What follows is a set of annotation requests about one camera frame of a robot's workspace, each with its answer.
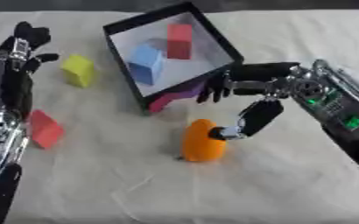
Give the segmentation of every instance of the pink block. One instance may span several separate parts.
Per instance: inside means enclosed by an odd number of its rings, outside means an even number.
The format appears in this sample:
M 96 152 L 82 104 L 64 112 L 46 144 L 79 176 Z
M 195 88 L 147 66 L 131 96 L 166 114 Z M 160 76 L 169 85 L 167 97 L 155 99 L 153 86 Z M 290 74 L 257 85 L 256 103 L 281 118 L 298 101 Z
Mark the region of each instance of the pink block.
M 41 110 L 34 110 L 30 115 L 32 140 L 44 149 L 51 148 L 64 134 L 64 130 L 51 117 Z
M 182 92 L 164 94 L 161 97 L 159 97 L 156 101 L 150 104 L 149 110 L 152 113 L 160 112 L 165 108 L 167 104 L 169 104 L 172 101 L 195 97 L 200 93 L 203 87 L 204 87 L 204 82 L 200 83 L 199 85 L 193 88 L 184 89 Z
M 167 58 L 190 60 L 192 53 L 192 26 L 169 24 L 167 29 Z

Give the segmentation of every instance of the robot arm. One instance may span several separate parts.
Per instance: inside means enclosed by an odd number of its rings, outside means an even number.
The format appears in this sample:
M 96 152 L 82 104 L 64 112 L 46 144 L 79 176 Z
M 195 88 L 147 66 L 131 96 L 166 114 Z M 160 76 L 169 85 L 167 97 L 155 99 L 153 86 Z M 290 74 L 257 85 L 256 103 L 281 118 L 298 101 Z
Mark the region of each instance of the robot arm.
M 266 65 L 240 66 L 208 81 L 199 102 L 210 93 L 218 102 L 217 93 L 227 96 L 231 90 L 236 95 L 264 96 L 239 115 L 236 126 L 216 127 L 209 135 L 221 140 L 251 137 L 283 112 L 280 99 L 291 97 L 359 164 L 359 82 L 325 60 L 316 60 L 311 68 L 298 63 Z M 219 87 L 214 84 L 218 79 L 223 83 Z
M 32 57 L 50 41 L 47 28 L 19 23 L 0 45 L 0 224 L 4 222 L 22 174 L 19 160 L 29 142 L 26 119 L 32 108 L 32 75 L 58 54 Z

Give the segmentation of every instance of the orange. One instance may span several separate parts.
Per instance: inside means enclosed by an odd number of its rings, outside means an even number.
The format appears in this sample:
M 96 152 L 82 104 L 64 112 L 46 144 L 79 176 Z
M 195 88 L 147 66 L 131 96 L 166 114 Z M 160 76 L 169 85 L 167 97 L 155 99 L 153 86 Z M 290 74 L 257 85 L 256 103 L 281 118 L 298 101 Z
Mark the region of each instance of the orange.
M 209 120 L 199 119 L 187 128 L 182 145 L 182 156 L 186 161 L 206 162 L 224 155 L 226 141 L 208 136 L 215 126 L 216 124 Z

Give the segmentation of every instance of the gray background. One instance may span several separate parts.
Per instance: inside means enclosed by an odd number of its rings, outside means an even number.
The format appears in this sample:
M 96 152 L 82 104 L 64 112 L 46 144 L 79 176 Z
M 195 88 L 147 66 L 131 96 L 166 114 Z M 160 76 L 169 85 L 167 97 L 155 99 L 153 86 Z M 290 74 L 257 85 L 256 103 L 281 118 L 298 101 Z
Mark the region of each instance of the gray background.
M 0 0 L 0 11 L 150 11 L 180 0 Z M 359 9 L 359 0 L 193 0 L 203 11 Z

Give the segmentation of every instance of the wooden block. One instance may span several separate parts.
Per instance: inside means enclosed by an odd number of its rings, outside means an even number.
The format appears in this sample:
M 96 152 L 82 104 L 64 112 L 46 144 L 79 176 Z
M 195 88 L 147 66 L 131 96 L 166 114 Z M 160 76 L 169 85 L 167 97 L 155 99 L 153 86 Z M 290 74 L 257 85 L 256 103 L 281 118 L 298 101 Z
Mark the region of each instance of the wooden block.
M 76 87 L 88 87 L 95 77 L 94 62 L 79 54 L 71 54 L 62 64 L 67 81 Z
M 32 141 L 44 149 L 51 148 L 64 134 L 61 126 L 38 109 L 31 113 L 30 123 L 32 126 Z
M 192 53 L 192 26 L 169 24 L 167 29 L 167 58 L 190 60 Z
M 133 79 L 146 85 L 154 85 L 163 68 L 163 54 L 147 44 L 136 48 L 129 61 Z

